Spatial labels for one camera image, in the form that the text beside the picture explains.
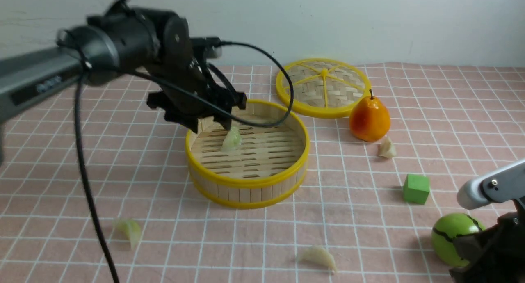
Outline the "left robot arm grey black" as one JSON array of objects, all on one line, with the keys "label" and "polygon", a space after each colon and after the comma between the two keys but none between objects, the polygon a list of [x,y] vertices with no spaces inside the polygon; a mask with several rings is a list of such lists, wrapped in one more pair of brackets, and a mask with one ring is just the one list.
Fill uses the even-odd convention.
[{"label": "left robot arm grey black", "polygon": [[247,96],[228,82],[218,85],[217,37],[190,37],[185,18],[175,12],[111,9],[89,16],[85,25],[64,30],[51,48],[1,61],[1,124],[78,82],[104,86],[144,68],[161,91],[146,105],[162,109],[164,119],[197,133],[199,121],[212,117],[229,130],[234,107],[244,110]]}]

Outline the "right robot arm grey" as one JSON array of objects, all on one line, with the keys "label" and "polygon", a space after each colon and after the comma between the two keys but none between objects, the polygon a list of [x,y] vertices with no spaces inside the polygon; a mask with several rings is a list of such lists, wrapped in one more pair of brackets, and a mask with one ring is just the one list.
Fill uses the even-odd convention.
[{"label": "right robot arm grey", "polygon": [[519,282],[525,259],[524,196],[524,160],[475,177],[458,191],[458,204],[467,210],[506,201],[516,210],[500,216],[493,227],[453,239],[457,254],[468,261],[465,267],[450,269],[455,283]]}]

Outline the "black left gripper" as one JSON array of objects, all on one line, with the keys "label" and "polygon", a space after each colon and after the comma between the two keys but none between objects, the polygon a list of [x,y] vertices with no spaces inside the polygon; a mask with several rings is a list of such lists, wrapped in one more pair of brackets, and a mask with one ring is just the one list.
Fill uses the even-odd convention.
[{"label": "black left gripper", "polygon": [[197,134],[199,121],[211,117],[224,130],[240,119],[233,109],[245,110],[247,96],[236,91],[224,74],[208,62],[220,57],[218,37],[189,37],[167,41],[159,63],[147,66],[160,79],[161,91],[148,95],[147,106],[164,110],[167,122],[180,124]]}]

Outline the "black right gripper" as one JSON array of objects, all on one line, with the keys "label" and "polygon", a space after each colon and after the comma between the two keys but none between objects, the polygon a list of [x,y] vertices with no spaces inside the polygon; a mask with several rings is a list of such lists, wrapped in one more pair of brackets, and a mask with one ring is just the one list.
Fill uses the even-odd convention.
[{"label": "black right gripper", "polygon": [[524,282],[524,198],[513,203],[516,211],[500,216],[493,227],[454,239],[457,254],[468,261],[450,269],[454,283]]}]

